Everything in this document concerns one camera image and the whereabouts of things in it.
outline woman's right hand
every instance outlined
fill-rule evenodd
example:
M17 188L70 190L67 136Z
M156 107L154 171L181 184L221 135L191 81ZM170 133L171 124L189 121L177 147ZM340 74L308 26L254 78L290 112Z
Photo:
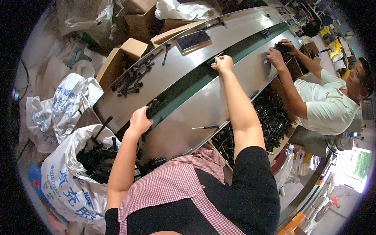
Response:
M139 138L143 133L145 133L153 124L153 120L149 120L146 117L147 109L148 106L145 106L141 109L136 110L130 118L130 125L127 132L131 132L137 138Z
M221 75L226 72L231 72L233 65L234 63L230 56L219 56L215 58L215 63L211 64L211 68L218 70Z
M293 56L298 55L299 50L295 48L294 44L291 41L287 39L282 39L280 42L282 42L283 45L286 45L291 48L291 52L289 52L290 55L293 55Z

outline man's hand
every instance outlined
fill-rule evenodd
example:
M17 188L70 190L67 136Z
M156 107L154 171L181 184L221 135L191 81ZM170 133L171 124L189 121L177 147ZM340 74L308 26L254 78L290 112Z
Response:
M281 71L285 68L287 69L280 51L271 47L269 48L266 57L270 60L270 62L277 69L277 71Z
M211 68L218 70L219 75L222 75L223 73L231 72L233 65L234 63L230 56L220 56L215 58L215 63L211 64Z
M153 124L153 120L149 120L146 117L147 106L142 107L141 109L136 110L132 117L130 118L130 125L127 132L131 132L133 135L138 138L145 133L149 127Z
M282 39L280 42L282 42L283 45L286 45L289 48L291 48L291 51L289 52L290 55L293 55L293 56L298 55L299 50L295 48L294 44L291 41L287 39Z

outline woman's left hand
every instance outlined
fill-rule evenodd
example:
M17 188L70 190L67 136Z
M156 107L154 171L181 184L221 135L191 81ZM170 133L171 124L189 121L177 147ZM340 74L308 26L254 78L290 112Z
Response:
M142 107L141 109L136 110L132 117L130 118L130 125L129 125L129 131L140 137L143 133L145 133L149 127L153 124L152 119L147 119L146 117L146 110L148 109L148 106Z
M280 51L271 47L269 48L266 57L270 60L270 62L277 69L277 71L286 68L285 62L283 61L283 57Z

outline white t-shirt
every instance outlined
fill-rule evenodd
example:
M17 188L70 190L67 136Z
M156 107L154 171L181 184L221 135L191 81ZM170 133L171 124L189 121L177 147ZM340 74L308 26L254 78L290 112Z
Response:
M321 70L319 85L298 79L294 82L303 102L307 104L307 117L296 117L297 123L308 130L321 135L338 135L344 132L354 119L360 108L352 99L344 95L340 89L347 89L346 82Z

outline man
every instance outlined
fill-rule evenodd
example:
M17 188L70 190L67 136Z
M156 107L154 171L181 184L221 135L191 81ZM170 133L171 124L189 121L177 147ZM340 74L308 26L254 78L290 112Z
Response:
M322 135L337 135L344 132L354 119L361 101L372 94L374 79L370 65L360 57L345 81L329 74L320 65L296 49L292 42L281 41L291 48L306 68L324 85L297 79L293 82L281 53L274 48L268 51L268 59L277 69L282 84L282 99L286 109L296 116L297 123Z

